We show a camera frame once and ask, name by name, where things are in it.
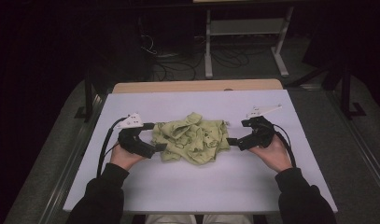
person's left hand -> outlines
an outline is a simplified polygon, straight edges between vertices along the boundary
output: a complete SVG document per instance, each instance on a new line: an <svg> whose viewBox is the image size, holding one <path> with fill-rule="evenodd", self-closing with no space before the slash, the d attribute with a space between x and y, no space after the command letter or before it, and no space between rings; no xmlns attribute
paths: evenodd
<svg viewBox="0 0 380 224"><path fill-rule="evenodd" d="M120 166L122 169L129 171L133 165L145 159L134 153L130 153L117 144L111 153L110 162Z"/></svg>

white tabletop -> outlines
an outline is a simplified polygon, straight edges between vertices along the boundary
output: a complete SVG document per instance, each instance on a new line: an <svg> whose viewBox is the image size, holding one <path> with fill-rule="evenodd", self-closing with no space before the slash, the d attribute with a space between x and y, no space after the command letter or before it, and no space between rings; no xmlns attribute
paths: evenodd
<svg viewBox="0 0 380 224"><path fill-rule="evenodd" d="M193 91L115 93L107 97L91 141L78 169L76 179L63 207L71 211L82 198L87 183L95 178L100 150L107 130L122 117L133 112L144 122L184 119L191 112L204 119L224 119L230 123L230 137L250 134L241 120L253 106L282 105L265 116L289 134L297 166L311 185L320 188L322 196L334 212L337 207L306 140L302 125L287 91ZM117 141L119 130L113 132L108 148ZM140 134L149 143L151 131ZM124 181L124 211L131 213L251 213L279 211L280 191L275 172L254 154L238 147L221 152L215 162L196 166L185 160L162 162L159 153L152 159L137 163Z"/></svg>

green cloth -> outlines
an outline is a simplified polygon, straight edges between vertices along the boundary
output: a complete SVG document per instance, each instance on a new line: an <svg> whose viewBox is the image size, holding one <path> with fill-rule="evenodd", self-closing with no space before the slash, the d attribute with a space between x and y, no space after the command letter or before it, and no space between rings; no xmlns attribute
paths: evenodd
<svg viewBox="0 0 380 224"><path fill-rule="evenodd" d="M178 161L181 157L201 165L216 160L220 151L230 149L224 120L202 120L191 113L184 120L156 123L152 143L167 144L161 153L163 161Z"/></svg>

black sleeve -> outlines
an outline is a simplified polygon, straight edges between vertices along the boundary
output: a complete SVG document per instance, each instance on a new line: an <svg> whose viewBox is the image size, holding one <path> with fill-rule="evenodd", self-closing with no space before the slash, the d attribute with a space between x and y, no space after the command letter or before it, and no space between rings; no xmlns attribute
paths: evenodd
<svg viewBox="0 0 380 224"><path fill-rule="evenodd" d="M333 224L335 216L317 186L309 186L301 169L290 168L276 177L282 192L279 197L280 215L285 224Z"/></svg>
<svg viewBox="0 0 380 224"><path fill-rule="evenodd" d="M108 163L100 177L91 180L84 197L66 223L120 223L123 212L123 180L129 172Z"/></svg>

dark background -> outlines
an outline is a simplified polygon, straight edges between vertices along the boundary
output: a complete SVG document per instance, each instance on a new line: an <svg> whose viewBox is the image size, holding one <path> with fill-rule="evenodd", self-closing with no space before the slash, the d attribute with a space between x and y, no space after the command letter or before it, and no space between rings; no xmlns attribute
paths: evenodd
<svg viewBox="0 0 380 224"><path fill-rule="evenodd" d="M83 15L70 8L68 1L0 0L0 223L65 99L85 74L91 75L99 94L106 94L117 82L144 81L150 73L152 59L139 49L143 40L139 38L138 14ZM156 41L189 50L191 36L204 30L204 24L198 22L203 15L141 16L146 31L158 36ZM248 13L228 14L244 15ZM155 23L157 19L165 20L165 27ZM173 41L172 32L181 30L178 26L183 22L189 29ZM377 1L296 7L288 37L291 35L313 37L304 61L316 67L343 56L351 73L368 86L380 105Z"/></svg>

